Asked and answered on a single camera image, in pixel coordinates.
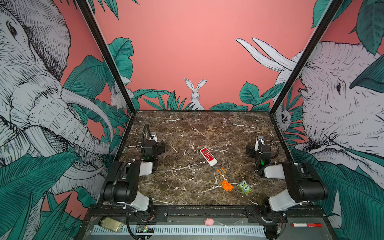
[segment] marble table surface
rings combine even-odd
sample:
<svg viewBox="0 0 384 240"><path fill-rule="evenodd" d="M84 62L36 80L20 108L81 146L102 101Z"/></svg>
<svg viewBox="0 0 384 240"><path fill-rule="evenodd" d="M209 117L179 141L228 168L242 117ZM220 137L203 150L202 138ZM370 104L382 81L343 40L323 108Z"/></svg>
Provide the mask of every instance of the marble table surface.
<svg viewBox="0 0 384 240"><path fill-rule="evenodd" d="M120 161L140 159L141 133L145 123L158 141L166 145L154 174L142 176L139 191L155 204L174 205L252 205L261 204L286 188L284 180L260 178L253 172L255 160L245 153L247 144L255 144L258 135L278 142L267 113L216 112L137 112ZM266 142L276 152L273 142ZM279 154L273 161L287 161L278 142ZM199 152L207 147L218 163L211 167ZM222 188L223 167L226 180L234 188ZM246 196L237 184L245 180L252 188Z"/></svg>

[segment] rabbit drawing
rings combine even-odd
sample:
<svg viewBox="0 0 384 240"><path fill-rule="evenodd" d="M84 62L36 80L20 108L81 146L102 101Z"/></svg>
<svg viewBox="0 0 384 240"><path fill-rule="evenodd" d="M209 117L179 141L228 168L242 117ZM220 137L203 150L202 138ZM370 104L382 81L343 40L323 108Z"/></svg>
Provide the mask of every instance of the rabbit drawing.
<svg viewBox="0 0 384 240"><path fill-rule="evenodd" d="M185 80L185 83L187 84L187 86L190 89L192 89L192 97L191 97L191 103L192 104L191 105L194 105L194 106L192 107L191 110L204 110L203 106L199 102L199 98L200 98L199 88L204 86L204 84L207 83L207 80L206 79L201 80L196 88L191 81L189 81L186 78L184 78L184 80Z"/></svg>

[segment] air conditioner remote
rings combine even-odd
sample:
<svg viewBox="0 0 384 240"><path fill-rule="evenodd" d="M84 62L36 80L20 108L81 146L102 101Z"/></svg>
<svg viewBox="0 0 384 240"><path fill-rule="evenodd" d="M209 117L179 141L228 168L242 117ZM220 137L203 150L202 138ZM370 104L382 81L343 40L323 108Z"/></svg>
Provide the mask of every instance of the air conditioner remote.
<svg viewBox="0 0 384 240"><path fill-rule="evenodd" d="M210 166L213 166L217 163L217 160L212 155L212 153L208 150L208 148L204 147L200 150L200 153L203 155L205 160L208 162Z"/></svg>

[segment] orange lego brick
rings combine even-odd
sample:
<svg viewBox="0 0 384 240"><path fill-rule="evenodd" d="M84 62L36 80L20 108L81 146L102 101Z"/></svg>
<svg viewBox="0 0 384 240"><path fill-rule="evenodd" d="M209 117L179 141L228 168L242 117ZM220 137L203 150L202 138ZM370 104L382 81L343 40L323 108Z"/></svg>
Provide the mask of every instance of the orange lego brick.
<svg viewBox="0 0 384 240"><path fill-rule="evenodd" d="M223 189L225 190L225 191L232 191L232 189L233 189L233 186L229 183L229 182L227 182L226 180L224 180L222 183L221 183L221 185L223 185Z"/></svg>

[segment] green owl toy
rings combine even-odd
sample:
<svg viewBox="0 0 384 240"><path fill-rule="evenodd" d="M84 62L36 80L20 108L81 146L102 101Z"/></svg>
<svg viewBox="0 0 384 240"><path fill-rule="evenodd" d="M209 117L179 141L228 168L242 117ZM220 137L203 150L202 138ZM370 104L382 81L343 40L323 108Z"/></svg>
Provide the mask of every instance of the green owl toy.
<svg viewBox="0 0 384 240"><path fill-rule="evenodd" d="M237 185L245 195L248 196L248 194L252 191L251 187L248 185L248 183L243 179L241 183Z"/></svg>

